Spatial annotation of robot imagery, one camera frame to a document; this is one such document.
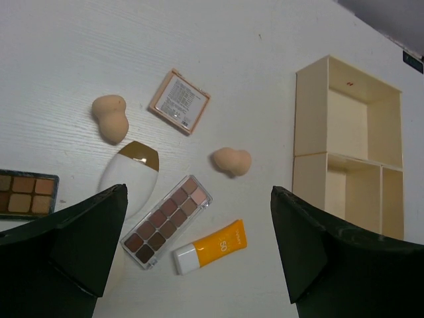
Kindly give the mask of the orange sunscreen tube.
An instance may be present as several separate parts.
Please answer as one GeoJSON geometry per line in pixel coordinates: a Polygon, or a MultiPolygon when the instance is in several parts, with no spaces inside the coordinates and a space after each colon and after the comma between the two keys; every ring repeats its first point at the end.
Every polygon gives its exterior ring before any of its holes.
{"type": "Polygon", "coordinates": [[[173,251],[179,275],[200,269],[228,254],[247,247],[242,219],[173,251]]]}

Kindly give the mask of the white bottle brown cap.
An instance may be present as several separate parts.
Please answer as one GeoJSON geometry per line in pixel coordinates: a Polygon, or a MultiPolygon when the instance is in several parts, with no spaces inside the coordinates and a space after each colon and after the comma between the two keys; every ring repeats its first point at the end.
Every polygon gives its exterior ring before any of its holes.
{"type": "Polygon", "coordinates": [[[125,217],[128,219],[138,213],[152,195],[159,167],[159,155],[155,149],[132,141],[109,161],[97,190],[100,192],[115,184],[125,184],[128,198],[125,217]]]}

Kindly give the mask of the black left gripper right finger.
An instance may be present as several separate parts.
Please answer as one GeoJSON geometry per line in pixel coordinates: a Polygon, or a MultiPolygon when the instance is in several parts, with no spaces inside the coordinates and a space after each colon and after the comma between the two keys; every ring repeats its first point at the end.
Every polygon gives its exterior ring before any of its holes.
{"type": "Polygon", "coordinates": [[[423,246],[357,227],[284,187],[270,209],[300,317],[422,317],[423,246]]]}

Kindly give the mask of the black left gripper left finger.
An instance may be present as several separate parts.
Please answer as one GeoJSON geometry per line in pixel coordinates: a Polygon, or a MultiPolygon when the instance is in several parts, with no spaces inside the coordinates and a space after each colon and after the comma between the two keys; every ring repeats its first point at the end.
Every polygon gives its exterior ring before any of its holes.
{"type": "Polygon", "coordinates": [[[117,184],[1,232],[2,317],[92,317],[127,211],[117,184]]]}

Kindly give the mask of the cream three-compartment organizer box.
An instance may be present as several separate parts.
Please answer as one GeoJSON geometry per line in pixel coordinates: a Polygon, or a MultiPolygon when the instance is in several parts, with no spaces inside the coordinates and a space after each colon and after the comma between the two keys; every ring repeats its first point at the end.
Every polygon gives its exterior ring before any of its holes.
{"type": "Polygon", "coordinates": [[[363,229],[404,238],[401,91],[333,56],[296,74],[292,191],[363,229]]]}

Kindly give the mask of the peach square compact case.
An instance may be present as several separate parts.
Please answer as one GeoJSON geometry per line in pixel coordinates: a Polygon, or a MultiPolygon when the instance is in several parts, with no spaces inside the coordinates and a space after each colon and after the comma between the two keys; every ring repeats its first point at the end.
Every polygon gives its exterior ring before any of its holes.
{"type": "Polygon", "coordinates": [[[149,103],[148,110],[186,135],[193,134],[210,95],[171,69],[149,103]]]}

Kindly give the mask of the long clear eyeshadow palette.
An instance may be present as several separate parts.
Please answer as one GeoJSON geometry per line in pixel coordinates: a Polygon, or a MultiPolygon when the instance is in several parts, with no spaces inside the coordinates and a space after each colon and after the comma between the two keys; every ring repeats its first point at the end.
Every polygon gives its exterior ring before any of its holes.
{"type": "Polygon", "coordinates": [[[153,268],[212,200],[199,180],[187,175],[121,239],[123,249],[142,269],[153,268]]]}

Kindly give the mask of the dark table corner label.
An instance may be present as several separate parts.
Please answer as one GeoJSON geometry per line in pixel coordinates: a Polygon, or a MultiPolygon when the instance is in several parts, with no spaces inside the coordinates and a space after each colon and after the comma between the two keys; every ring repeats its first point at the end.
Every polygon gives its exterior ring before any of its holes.
{"type": "Polygon", "coordinates": [[[423,74],[423,62],[422,60],[412,56],[409,52],[403,51],[403,62],[413,68],[414,70],[417,70],[419,73],[423,74]]]}

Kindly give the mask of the beige makeup sponge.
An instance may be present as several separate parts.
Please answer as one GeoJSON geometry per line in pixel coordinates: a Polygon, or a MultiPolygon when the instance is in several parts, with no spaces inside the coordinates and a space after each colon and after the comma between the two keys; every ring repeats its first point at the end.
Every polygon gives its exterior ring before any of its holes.
{"type": "Polygon", "coordinates": [[[120,143],[129,131],[127,103],[120,95],[104,95],[95,99],[91,111],[99,124],[100,133],[111,144],[120,143]]]}
{"type": "Polygon", "coordinates": [[[234,176],[245,175],[252,164],[252,157],[249,152],[229,147],[214,151],[212,159],[220,170],[234,176]]]}

